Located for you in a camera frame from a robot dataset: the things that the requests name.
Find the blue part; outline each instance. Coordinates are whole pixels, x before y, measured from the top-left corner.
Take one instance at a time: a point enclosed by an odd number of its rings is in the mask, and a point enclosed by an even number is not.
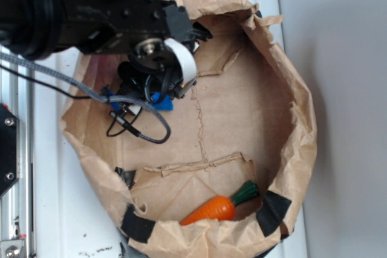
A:
[[[155,93],[152,95],[152,99],[154,102],[160,98],[160,93]],[[164,100],[159,104],[152,104],[153,108],[161,111],[172,111],[174,109],[174,104],[169,96],[166,96]]]
[[[108,95],[109,96],[114,96],[114,93],[112,91],[109,91]],[[113,110],[115,112],[120,110],[120,106],[119,106],[119,104],[117,102],[112,102],[112,103],[110,103],[110,105],[113,107]]]

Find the gray wall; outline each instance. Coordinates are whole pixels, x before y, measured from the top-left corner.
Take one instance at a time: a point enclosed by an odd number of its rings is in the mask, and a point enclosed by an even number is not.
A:
[[[309,257],[387,257],[387,0],[280,2],[319,126]]]

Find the crumpled paper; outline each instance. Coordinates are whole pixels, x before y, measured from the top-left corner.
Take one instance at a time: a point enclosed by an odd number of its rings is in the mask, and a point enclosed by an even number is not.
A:
[[[214,38],[195,54],[197,85],[174,101],[172,112],[162,112],[172,128],[169,141],[155,145],[129,133],[107,138],[110,109],[92,100],[69,100],[60,126],[116,226],[128,204],[138,216],[158,221],[147,243],[129,239],[130,246],[151,258],[253,257],[293,232],[317,151],[311,94],[282,48],[272,44],[268,26],[281,16],[261,19],[258,5],[247,0],[176,1]],[[116,90],[116,68],[125,59],[82,56],[75,77],[96,91],[106,84]],[[164,134],[150,114],[135,126],[146,135]],[[116,167],[137,170],[131,190]],[[270,190],[291,200],[273,234],[265,237],[257,223],[260,198],[241,207],[236,221],[179,225],[209,198],[230,196],[249,179],[262,195]]]

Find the gray braided cable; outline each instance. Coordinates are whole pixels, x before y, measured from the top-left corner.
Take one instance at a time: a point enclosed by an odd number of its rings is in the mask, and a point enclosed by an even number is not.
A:
[[[167,121],[164,119],[164,117],[161,116],[161,114],[155,108],[153,108],[150,104],[148,104],[140,99],[134,99],[130,96],[124,96],[124,95],[114,95],[114,96],[110,96],[110,97],[100,95],[97,92],[95,92],[93,89],[91,89],[90,87],[86,86],[84,83],[77,81],[76,79],[74,79],[72,77],[66,76],[65,74],[62,74],[58,71],[55,71],[54,69],[50,69],[50,68],[47,68],[46,66],[38,65],[38,64],[31,62],[31,61],[28,61],[28,60],[20,59],[16,56],[12,56],[10,54],[6,54],[6,53],[3,53],[1,51],[0,51],[0,59],[4,60],[6,62],[14,63],[16,65],[24,66],[28,69],[32,69],[34,71],[44,73],[46,75],[49,75],[49,76],[55,77],[59,80],[62,80],[66,83],[69,83],[70,85],[77,87],[78,89],[80,89],[81,91],[83,91],[84,93],[86,93],[88,96],[90,96],[92,99],[94,99],[96,101],[99,101],[102,103],[125,102],[125,103],[132,103],[132,104],[141,106],[145,110],[154,114],[160,120],[160,122],[163,124],[163,126],[165,127],[165,129],[167,131],[165,137],[161,140],[155,140],[155,139],[150,138],[148,136],[145,136],[143,134],[139,134],[138,137],[140,137],[146,141],[161,144],[161,143],[164,143],[165,141],[167,141],[169,136],[171,135],[171,128],[169,127],[169,125],[168,125]]]

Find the orange carrot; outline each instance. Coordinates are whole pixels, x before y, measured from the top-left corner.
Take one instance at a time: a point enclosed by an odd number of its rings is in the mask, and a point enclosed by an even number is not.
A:
[[[180,225],[189,225],[202,219],[232,220],[235,214],[235,207],[255,196],[259,196],[257,185],[247,181],[231,198],[225,196],[212,198],[181,221]]]

